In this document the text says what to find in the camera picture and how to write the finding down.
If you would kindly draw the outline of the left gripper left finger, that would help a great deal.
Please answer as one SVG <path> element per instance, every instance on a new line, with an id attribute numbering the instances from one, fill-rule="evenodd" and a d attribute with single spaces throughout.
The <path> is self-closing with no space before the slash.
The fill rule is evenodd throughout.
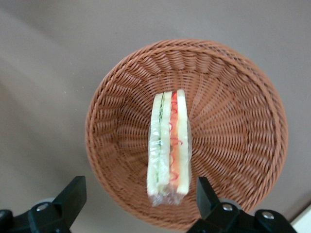
<path id="1" fill-rule="evenodd" d="M 25 213 L 13 216 L 0 211 L 2 233 L 69 233 L 87 200 L 86 178 L 76 176 L 53 201 L 35 204 Z"/>

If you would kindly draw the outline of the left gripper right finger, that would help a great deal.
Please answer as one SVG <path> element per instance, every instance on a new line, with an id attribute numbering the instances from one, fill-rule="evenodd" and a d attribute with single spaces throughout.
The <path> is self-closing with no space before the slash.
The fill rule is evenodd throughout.
<path id="1" fill-rule="evenodd" d="M 220 201 L 206 177 L 197 178 L 196 202 L 201 215 L 189 233 L 294 233 L 280 213 L 260 209 L 252 216 L 237 205 Z"/>

